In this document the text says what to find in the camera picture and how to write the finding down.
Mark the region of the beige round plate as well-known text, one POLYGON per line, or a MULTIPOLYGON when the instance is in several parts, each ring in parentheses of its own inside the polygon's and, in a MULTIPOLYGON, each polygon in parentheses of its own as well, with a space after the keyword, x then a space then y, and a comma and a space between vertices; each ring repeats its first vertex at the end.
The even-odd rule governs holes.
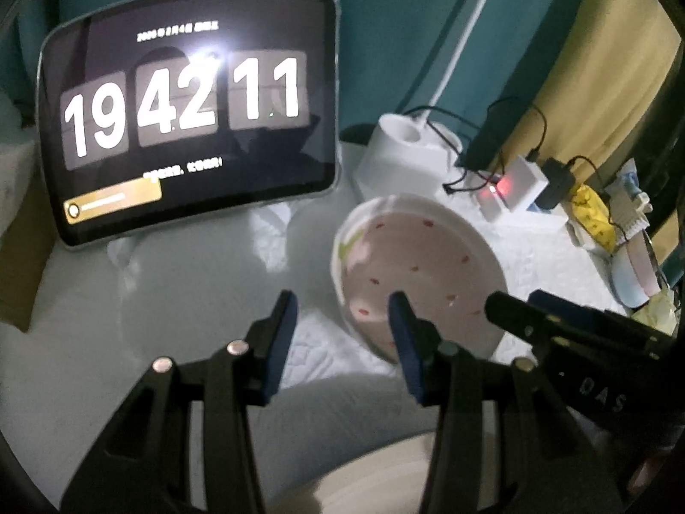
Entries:
POLYGON ((271 513, 417 513, 435 435, 420 434, 352 460, 268 508, 271 513))

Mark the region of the pink strawberry bowl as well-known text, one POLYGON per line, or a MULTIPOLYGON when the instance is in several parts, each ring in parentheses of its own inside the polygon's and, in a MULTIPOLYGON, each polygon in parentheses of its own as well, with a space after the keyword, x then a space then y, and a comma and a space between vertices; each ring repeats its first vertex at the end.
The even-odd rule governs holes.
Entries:
POLYGON ((456 212, 416 195, 391 195, 354 208, 334 237, 330 273, 342 319, 380 359, 398 361, 389 297, 403 291, 419 318, 480 359, 504 331, 484 304, 505 291, 503 268, 486 240, 456 212))

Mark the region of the light blue bowl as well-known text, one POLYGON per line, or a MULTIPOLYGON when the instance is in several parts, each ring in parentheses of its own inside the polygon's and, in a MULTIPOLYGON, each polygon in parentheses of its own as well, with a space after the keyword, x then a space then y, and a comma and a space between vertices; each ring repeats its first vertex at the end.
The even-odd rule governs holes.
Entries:
POLYGON ((648 301, 642 289, 625 246, 620 247, 612 257, 611 281, 616 298, 629 309, 637 309, 648 301))

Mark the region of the yellow tissue box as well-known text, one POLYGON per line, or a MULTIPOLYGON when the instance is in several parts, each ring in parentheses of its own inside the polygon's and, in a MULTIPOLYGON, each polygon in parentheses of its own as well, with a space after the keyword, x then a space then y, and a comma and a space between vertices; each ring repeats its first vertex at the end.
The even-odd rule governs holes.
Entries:
POLYGON ((649 298, 649 301, 631 317, 643 325, 672 337, 677 327, 677 313, 672 290, 662 289, 649 298))

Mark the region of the yellow snack packet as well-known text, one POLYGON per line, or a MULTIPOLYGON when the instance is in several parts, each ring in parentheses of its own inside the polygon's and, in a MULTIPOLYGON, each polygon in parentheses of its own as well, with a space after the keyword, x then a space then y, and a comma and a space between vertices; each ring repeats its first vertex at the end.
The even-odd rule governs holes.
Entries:
POLYGON ((617 247, 617 230, 612 225, 610 211, 599 195, 587 185, 578 185, 570 198, 575 221, 605 252, 617 247))

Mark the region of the white charger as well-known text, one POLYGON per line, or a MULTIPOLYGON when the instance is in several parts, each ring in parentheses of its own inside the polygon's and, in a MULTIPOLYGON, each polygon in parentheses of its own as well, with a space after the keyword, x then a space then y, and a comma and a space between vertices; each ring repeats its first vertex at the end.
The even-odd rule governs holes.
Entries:
POLYGON ((548 185, 545 174, 533 161, 517 155, 496 183, 498 195, 512 214, 527 210, 548 185))

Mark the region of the white basket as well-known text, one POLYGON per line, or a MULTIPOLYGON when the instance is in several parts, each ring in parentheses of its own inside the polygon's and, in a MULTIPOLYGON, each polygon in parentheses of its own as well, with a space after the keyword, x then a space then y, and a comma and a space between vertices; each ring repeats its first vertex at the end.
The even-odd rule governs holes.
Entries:
POLYGON ((618 226, 620 242, 628 242, 650 226, 647 214, 652 211, 652 206, 644 191, 631 196, 624 189, 615 190, 608 209, 613 223, 618 226))

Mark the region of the black charger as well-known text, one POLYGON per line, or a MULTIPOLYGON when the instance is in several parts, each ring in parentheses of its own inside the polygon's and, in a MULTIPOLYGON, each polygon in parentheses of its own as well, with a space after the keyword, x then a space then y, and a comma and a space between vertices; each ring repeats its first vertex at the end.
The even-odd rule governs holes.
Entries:
POLYGON ((542 210, 553 210, 569 194, 576 179, 571 172, 571 167, 566 162, 554 158, 545 161, 541 172, 545 174, 548 185, 535 200, 535 206, 542 210))

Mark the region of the white desk lamp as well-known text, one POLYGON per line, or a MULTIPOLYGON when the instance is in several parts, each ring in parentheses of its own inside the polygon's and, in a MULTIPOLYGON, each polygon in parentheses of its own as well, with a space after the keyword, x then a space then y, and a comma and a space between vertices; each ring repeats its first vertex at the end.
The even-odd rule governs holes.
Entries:
POLYGON ((456 0, 394 110, 348 171, 361 201, 475 193, 566 42, 579 0, 456 0))

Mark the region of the yellow curtain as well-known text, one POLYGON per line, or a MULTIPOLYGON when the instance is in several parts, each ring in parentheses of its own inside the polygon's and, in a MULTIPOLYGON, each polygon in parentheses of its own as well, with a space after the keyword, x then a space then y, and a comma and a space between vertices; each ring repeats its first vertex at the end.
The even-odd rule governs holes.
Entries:
POLYGON ((682 42, 658 0, 582 0, 534 103, 548 123, 539 159, 589 178, 647 113, 682 42))

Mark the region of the teal curtain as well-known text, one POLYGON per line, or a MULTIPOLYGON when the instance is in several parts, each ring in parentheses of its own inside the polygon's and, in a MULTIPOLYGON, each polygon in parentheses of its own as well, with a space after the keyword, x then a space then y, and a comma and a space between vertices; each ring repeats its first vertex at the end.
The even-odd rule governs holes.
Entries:
MULTIPOLYGON (((121 0, 7 0, 1 85, 33 111, 39 47, 57 24, 121 0)), ((488 0, 440 106, 468 142, 499 145, 530 111, 582 0, 488 0)), ((377 118, 425 105, 476 0, 339 0, 340 126, 366 140, 377 118)))

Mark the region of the tablet showing clock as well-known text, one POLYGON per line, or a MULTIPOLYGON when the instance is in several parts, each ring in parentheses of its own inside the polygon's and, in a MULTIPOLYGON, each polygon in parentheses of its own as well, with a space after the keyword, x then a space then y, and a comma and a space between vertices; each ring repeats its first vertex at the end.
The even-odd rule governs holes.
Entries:
POLYGON ((339 19, 337 0, 128 0, 54 29, 36 121, 62 243, 330 190, 339 19))

